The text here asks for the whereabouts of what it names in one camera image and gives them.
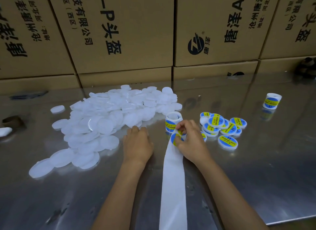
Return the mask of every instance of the stainless steel surface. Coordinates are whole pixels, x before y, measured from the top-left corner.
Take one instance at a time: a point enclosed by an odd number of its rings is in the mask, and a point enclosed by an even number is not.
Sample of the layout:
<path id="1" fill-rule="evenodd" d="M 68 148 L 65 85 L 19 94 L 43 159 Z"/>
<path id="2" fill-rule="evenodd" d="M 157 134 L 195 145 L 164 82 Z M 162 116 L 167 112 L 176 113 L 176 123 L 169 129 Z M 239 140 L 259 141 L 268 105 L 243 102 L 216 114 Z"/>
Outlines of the stainless steel surface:
<path id="1" fill-rule="evenodd" d="M 161 89 L 171 83 L 154 83 Z M 136 84 L 142 89 L 150 84 Z M 28 171 L 37 161 L 67 147 L 63 134 L 51 124 L 69 117 L 69 108 L 52 115 L 50 108 L 66 107 L 82 99 L 92 88 L 51 91 L 29 100 L 0 97 L 1 119 L 19 115 L 26 127 L 0 140 L 0 229 L 89 229 L 109 193 L 122 163 L 122 144 L 116 152 L 102 152 L 89 171 L 72 166 L 54 169 L 34 180 Z M 265 223 L 316 215 L 316 96 L 310 83 L 294 83 L 287 74 L 213 77 L 176 81 L 174 92 L 184 108 L 184 118 L 199 120 L 200 112 L 216 112 L 225 118 L 239 116 L 247 128 L 237 138 L 235 152 L 215 141 L 208 148 L 249 204 Z M 270 115 L 262 111 L 268 92 L 283 96 Z M 168 136 L 164 118 L 156 114 L 148 125 L 155 144 L 154 155 L 140 178 L 131 229 L 158 229 L 162 168 Z M 121 137 L 126 128 L 115 133 Z M 188 229 L 220 228 L 211 195 L 198 170 L 184 161 Z"/>

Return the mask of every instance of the person's right arm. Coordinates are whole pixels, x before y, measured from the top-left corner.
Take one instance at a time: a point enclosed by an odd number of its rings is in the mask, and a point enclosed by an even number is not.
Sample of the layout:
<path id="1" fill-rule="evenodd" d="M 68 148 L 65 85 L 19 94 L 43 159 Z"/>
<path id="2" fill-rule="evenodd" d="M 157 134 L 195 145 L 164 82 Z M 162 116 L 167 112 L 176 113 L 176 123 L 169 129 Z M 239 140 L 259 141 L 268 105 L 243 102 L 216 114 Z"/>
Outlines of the person's right arm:
<path id="1" fill-rule="evenodd" d="M 223 170 L 211 158 L 200 128 L 193 120 L 183 120 L 176 129 L 186 130 L 186 140 L 176 136 L 180 152 L 203 174 L 226 230 L 267 230 L 256 211 L 249 206 Z"/>

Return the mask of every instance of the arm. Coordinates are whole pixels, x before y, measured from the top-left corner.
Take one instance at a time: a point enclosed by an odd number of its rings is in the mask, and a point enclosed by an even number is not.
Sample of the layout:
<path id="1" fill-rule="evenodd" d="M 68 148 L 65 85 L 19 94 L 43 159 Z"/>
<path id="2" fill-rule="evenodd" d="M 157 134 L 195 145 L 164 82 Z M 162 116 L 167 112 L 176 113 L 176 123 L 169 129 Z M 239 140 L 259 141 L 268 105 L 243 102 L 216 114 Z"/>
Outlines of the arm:
<path id="1" fill-rule="evenodd" d="M 175 141 L 183 155 L 193 162 L 203 174 L 212 193 L 219 215 L 227 230 L 268 230 L 268 227 L 244 200 L 234 184 L 223 170 L 211 158 L 200 132 L 193 120 L 183 120 L 176 129 L 186 130 L 183 142 L 179 137 Z"/>
<path id="2" fill-rule="evenodd" d="M 91 230 L 129 230 L 138 180 L 153 153 L 146 128 L 134 126 L 124 136 L 124 160 Z"/>

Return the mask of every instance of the black circular logo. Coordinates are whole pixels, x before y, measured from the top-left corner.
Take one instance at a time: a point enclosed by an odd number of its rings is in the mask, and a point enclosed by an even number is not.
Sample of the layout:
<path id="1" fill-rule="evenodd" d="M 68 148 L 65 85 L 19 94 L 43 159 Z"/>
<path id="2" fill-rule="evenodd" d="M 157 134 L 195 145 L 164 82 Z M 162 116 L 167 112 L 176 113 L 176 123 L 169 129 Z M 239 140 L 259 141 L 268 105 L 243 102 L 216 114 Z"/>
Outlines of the black circular logo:
<path id="1" fill-rule="evenodd" d="M 195 37 L 189 41 L 188 43 L 188 51 L 190 54 L 192 55 L 197 55 L 200 52 L 202 52 L 204 48 L 204 40 L 203 38 L 199 37 L 196 33 L 195 33 Z"/>

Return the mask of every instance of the pile of white lids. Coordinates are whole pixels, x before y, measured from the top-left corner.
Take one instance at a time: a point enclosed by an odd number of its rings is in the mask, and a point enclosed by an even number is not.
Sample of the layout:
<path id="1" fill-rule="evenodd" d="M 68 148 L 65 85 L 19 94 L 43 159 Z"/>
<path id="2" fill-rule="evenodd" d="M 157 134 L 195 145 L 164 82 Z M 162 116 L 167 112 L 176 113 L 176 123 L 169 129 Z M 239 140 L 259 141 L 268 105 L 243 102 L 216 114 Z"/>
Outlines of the pile of white lids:
<path id="1" fill-rule="evenodd" d="M 207 137 L 214 138 L 221 133 L 222 136 L 218 138 L 218 143 L 226 150 L 235 150 L 238 147 L 238 142 L 234 137 L 240 136 L 242 129 L 247 126 L 247 122 L 241 118 L 227 120 L 219 114 L 209 112 L 200 114 L 200 124 L 204 140 Z"/>
<path id="2" fill-rule="evenodd" d="M 89 96 L 70 106 L 69 119 L 52 124 L 54 129 L 61 130 L 65 135 L 64 141 L 68 142 L 69 148 L 37 162 L 29 171 L 31 177 L 42 177 L 54 167 L 70 163 L 81 169 L 92 168 L 100 160 L 100 151 L 118 147 L 119 139 L 112 134 L 124 125 L 140 127 L 143 121 L 151 120 L 156 113 L 166 115 L 182 108 L 177 103 L 177 95 L 169 87 L 164 87 L 162 91 L 157 87 L 132 90 L 129 85 L 122 85 L 121 89 L 89 93 Z M 61 105 L 52 108 L 51 112 L 58 114 L 64 110 Z"/>

